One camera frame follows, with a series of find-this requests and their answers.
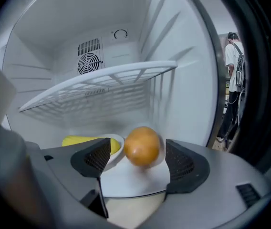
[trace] white wire rack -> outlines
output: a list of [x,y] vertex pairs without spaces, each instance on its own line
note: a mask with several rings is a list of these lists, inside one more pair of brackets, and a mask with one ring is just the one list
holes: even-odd
[[143,83],[119,86],[103,94],[75,97],[44,104],[23,113],[36,120],[60,127],[90,126],[101,129],[113,116],[147,106],[147,87]]
[[152,61],[93,71],[51,87],[29,100],[19,111],[23,112],[45,104],[66,102],[69,99],[108,92],[109,88],[113,87],[141,83],[176,67],[176,61]]

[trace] black pants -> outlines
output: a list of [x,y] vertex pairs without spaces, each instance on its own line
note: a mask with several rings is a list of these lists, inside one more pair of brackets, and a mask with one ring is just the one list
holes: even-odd
[[238,92],[230,92],[229,93],[229,104],[227,107],[227,111],[225,113],[225,117],[223,119],[222,125],[218,131],[217,136],[224,138],[225,135],[227,134],[229,127],[232,122],[235,122],[237,110],[238,110],[238,105],[239,105],[239,95],[240,93]]

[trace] ventilation fan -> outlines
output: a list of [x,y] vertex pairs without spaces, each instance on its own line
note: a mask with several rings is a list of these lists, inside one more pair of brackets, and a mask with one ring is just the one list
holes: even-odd
[[89,73],[98,70],[99,64],[102,63],[96,54],[88,52],[85,53],[78,62],[78,72],[80,74]]
[[79,74],[86,74],[103,68],[103,49],[100,39],[96,38],[81,43],[77,48]]

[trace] white t-shirt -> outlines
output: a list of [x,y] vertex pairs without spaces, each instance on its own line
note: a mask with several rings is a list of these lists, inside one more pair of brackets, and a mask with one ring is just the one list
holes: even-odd
[[[244,47],[242,46],[241,42],[234,42],[238,48],[241,50],[242,53],[244,53]],[[234,65],[234,70],[230,79],[230,86],[229,86],[229,91],[230,92],[236,92],[237,87],[236,87],[236,67],[237,67],[237,61],[239,59],[239,52],[237,49],[234,47],[232,44],[228,44],[226,46],[226,66],[229,64]]]

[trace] floor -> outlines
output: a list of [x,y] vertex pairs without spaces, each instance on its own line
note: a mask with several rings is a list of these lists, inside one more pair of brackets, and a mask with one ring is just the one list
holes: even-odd
[[126,229],[142,224],[162,204],[165,192],[140,198],[106,198],[108,221]]
[[226,151],[225,145],[226,145],[225,141],[220,143],[219,141],[215,140],[212,149],[219,150],[219,151]]

